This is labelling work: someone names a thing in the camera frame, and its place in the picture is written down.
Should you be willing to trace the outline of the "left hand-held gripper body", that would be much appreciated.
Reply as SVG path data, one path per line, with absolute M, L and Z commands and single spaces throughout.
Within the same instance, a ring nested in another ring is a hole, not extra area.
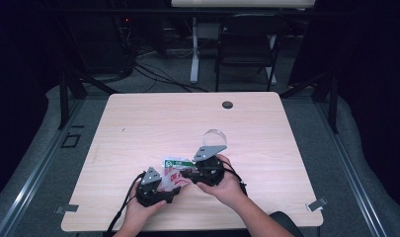
M 165 194 L 158 191 L 161 181 L 161 175 L 153 167 L 149 167 L 136 188 L 137 201 L 148 207 L 165 200 Z

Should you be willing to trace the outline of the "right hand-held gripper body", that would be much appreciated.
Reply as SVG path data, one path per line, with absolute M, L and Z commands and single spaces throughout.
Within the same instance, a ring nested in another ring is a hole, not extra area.
M 218 185 L 224 177 L 224 167 L 216 155 L 225 150 L 226 145 L 202 146 L 193 158 L 197 168 L 195 173 L 191 173 L 194 184 L 201 182 L 208 186 Z

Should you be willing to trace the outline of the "pink and white plastic bag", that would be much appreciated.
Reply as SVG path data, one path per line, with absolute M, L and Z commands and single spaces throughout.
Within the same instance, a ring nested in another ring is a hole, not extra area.
M 163 158 L 162 166 L 162 181 L 158 188 L 160 192 L 171 191 L 176 187 L 183 188 L 191 183 L 191 180 L 185 179 L 181 175 L 181 171 L 183 171 L 186 167 L 195 166 L 194 163 L 189 159 L 183 157 L 165 156 Z

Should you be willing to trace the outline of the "clear glass cup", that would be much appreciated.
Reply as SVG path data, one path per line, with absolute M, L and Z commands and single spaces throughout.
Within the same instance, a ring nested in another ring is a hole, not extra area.
M 205 155 L 210 157 L 227 148 L 226 135 L 218 129 L 210 129 L 202 137 Z

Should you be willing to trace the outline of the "person's left hand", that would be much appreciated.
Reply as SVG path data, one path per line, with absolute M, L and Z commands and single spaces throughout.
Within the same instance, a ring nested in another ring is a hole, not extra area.
M 155 215 L 166 204 L 167 202 L 162 200 L 151 206 L 144 207 L 136 198 L 133 198 L 126 205 L 125 217 L 122 225 L 141 226 L 143 228 L 149 218 Z

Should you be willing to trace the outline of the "person's right hand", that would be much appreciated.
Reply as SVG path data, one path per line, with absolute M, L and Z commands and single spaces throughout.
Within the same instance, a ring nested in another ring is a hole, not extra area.
M 217 186 L 208 186 L 201 182 L 197 186 L 206 194 L 214 196 L 221 203 L 236 210 L 244 206 L 244 202 L 248 200 L 247 196 L 240 188 L 240 181 L 234 175 L 234 170 L 231 167 L 230 161 L 227 157 L 217 154 L 216 157 L 222 162 L 225 168 L 224 177 Z

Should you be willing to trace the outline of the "grey tape piece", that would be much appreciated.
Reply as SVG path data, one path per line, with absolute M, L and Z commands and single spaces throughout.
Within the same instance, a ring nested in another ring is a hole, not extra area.
M 311 203 L 308 203 L 306 205 L 306 208 L 309 211 L 322 210 L 324 208 L 324 206 L 327 204 L 328 204 L 328 201 L 324 197 L 320 197 L 319 199 L 317 199 Z
M 65 214 L 66 212 L 76 212 L 77 210 L 77 204 L 66 204 L 63 206 L 58 206 L 54 212 L 57 214 Z

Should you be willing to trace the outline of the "person's dark clothed knee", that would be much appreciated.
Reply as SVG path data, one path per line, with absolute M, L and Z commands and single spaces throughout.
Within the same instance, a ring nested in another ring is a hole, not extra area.
M 276 211 L 270 214 L 270 217 L 294 237 L 304 237 L 295 223 L 282 211 Z

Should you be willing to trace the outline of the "black metal stand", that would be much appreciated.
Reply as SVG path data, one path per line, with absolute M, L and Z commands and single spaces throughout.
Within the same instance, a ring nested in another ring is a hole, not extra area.
M 63 129 L 69 121 L 69 96 L 68 92 L 78 100 L 84 100 L 88 93 L 83 86 L 83 83 L 87 82 L 101 91 L 112 95 L 117 92 L 117 90 L 110 88 L 104 83 L 96 80 L 94 77 L 90 76 L 83 71 L 77 69 L 70 69 L 65 67 L 59 77 L 59 96 L 60 96 L 60 124 L 59 129 Z
M 308 86 L 315 85 L 316 89 L 311 95 L 311 99 L 315 103 L 322 103 L 326 97 L 329 97 L 328 124 L 332 131 L 337 133 L 338 84 L 338 78 L 333 72 L 323 72 L 304 83 L 293 86 L 281 93 L 280 97 L 289 98 Z

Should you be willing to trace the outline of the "black folding chair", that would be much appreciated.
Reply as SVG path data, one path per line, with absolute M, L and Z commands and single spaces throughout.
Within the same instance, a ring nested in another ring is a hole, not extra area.
M 258 67 L 267 73 L 271 89 L 281 38 L 288 30 L 285 18 L 274 14 L 236 14 L 219 27 L 214 64 L 215 91 L 219 90 L 220 67 Z

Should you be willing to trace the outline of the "grey box under desk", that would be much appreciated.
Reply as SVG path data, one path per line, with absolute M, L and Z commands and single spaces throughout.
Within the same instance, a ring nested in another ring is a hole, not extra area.
M 202 40 L 217 40 L 219 24 L 216 23 L 198 23 L 197 35 Z

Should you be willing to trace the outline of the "black computer tower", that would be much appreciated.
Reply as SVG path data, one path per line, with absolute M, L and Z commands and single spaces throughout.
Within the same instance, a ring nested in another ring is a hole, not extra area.
M 86 69 L 93 74 L 131 72 L 131 59 L 125 54 L 110 16 L 84 15 L 70 18 L 74 40 Z

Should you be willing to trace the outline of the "white desk top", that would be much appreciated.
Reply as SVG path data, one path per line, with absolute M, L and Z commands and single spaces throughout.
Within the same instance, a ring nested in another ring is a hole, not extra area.
M 181 8 L 311 8 L 317 0 L 171 0 L 173 7 Z

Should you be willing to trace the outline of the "grey metal floor rail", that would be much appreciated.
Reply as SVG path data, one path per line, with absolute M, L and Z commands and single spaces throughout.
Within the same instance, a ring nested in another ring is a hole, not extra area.
M 84 100 L 71 103 L 69 119 L 62 129 L 59 116 L 60 105 L 49 102 L 48 110 L 31 145 L 26 151 L 12 178 L 0 194 L 0 237 L 11 237 L 28 205 L 35 196 L 60 146 L 70 123 L 74 121 Z
M 315 109 L 320 116 L 323 126 L 327 130 L 330 139 L 335 145 L 335 149 L 339 154 L 339 162 L 341 164 L 344 175 L 348 181 L 348 184 L 353 192 L 353 195 L 356 199 L 360 212 L 365 220 L 366 226 L 372 237 L 388 237 L 381 221 L 378 218 L 378 215 L 372 205 L 372 202 L 363 187 L 363 184 L 360 181 L 360 176 L 357 173 L 354 164 L 350 158 L 348 151 L 344 143 L 341 140 L 341 137 L 338 133 L 333 131 L 333 128 L 329 124 L 328 121 L 328 112 L 327 109 L 316 103 L 314 105 Z

